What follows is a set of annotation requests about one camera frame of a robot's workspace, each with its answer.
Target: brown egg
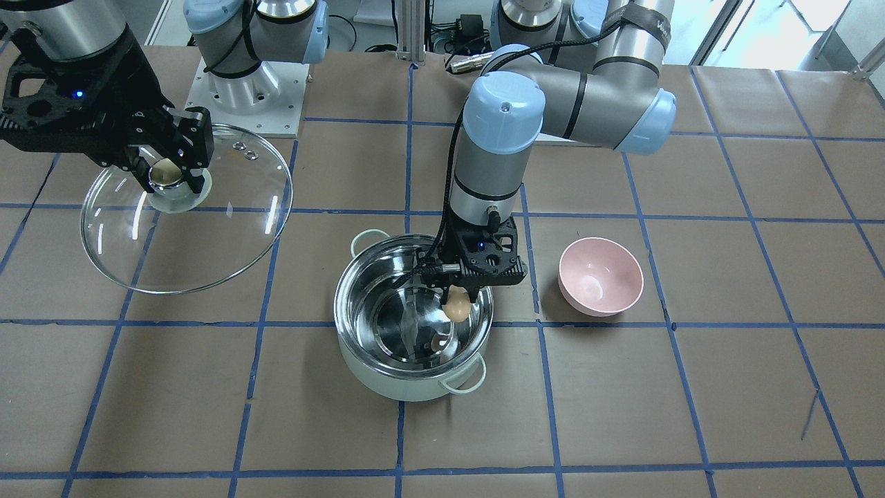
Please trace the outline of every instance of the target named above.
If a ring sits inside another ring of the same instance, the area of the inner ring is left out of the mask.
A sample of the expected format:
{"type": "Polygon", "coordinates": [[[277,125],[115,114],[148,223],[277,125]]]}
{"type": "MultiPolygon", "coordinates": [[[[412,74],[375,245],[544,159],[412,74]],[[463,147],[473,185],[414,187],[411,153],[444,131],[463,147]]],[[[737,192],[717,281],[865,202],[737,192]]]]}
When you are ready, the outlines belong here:
{"type": "Polygon", "coordinates": [[[466,320],[472,307],[466,289],[457,285],[449,287],[449,299],[442,305],[442,311],[452,322],[461,323],[466,320]]]}

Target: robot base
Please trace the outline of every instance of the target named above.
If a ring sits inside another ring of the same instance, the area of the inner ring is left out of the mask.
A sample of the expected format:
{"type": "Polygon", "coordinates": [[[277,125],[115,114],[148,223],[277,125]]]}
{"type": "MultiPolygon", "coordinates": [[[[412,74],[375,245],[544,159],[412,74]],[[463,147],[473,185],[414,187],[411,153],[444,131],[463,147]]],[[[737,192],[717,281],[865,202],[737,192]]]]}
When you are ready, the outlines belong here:
{"type": "Polygon", "coordinates": [[[263,102],[260,113],[231,113],[219,105],[214,98],[211,78],[203,72],[205,61],[200,60],[196,68],[194,83],[188,93],[188,105],[201,105],[212,114],[212,122],[225,123],[245,128],[261,136],[274,138],[296,138],[298,123],[301,121],[304,91],[308,78],[309,65],[284,62],[265,62],[279,78],[280,94],[273,102],[263,102]]]}

